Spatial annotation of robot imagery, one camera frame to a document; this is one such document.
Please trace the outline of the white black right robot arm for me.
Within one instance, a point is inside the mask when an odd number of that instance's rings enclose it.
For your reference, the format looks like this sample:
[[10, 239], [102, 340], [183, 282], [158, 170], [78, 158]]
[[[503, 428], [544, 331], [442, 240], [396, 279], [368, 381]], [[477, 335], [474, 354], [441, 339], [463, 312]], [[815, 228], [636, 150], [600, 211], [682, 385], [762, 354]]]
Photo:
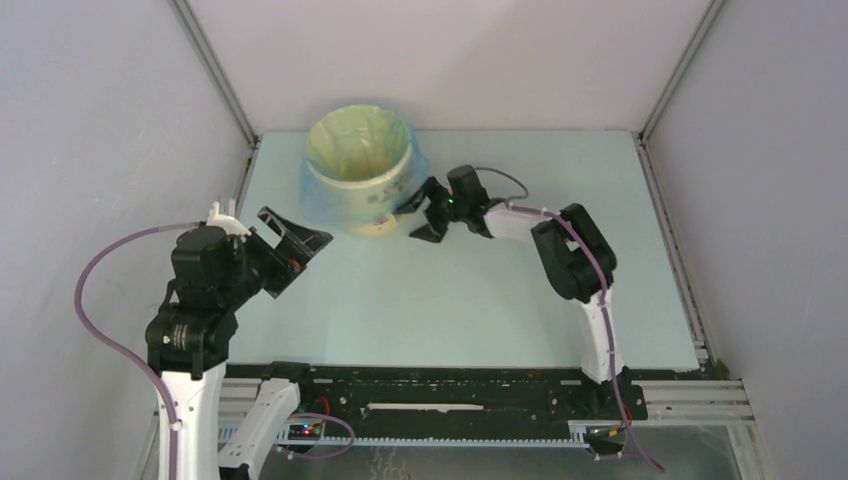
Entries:
[[529, 196], [491, 197], [478, 173], [482, 168], [463, 165], [447, 175], [443, 186], [428, 178], [412, 197], [395, 209], [399, 215], [416, 212], [422, 203], [426, 224], [410, 236], [439, 243], [452, 223], [463, 223], [474, 234], [488, 239], [511, 239], [536, 249], [545, 276], [559, 297], [580, 306], [584, 342], [580, 369], [594, 383], [581, 392], [585, 411], [606, 418], [622, 403], [619, 388], [611, 381], [625, 363], [617, 349], [611, 312], [612, 286], [617, 258], [586, 208], [572, 203], [556, 211], [518, 204]]

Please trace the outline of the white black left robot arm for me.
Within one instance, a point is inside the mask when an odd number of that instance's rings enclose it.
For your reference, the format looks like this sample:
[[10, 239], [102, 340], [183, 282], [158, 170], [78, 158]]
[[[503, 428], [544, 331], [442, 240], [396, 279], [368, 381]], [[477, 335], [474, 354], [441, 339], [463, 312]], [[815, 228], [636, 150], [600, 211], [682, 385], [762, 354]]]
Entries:
[[215, 204], [171, 253], [174, 277], [145, 332], [147, 363], [160, 382], [162, 479], [256, 479], [289, 416], [315, 406], [309, 365], [273, 364], [235, 435], [218, 446], [237, 311], [260, 292], [279, 297], [333, 239], [268, 207], [257, 216], [279, 236], [276, 245]]

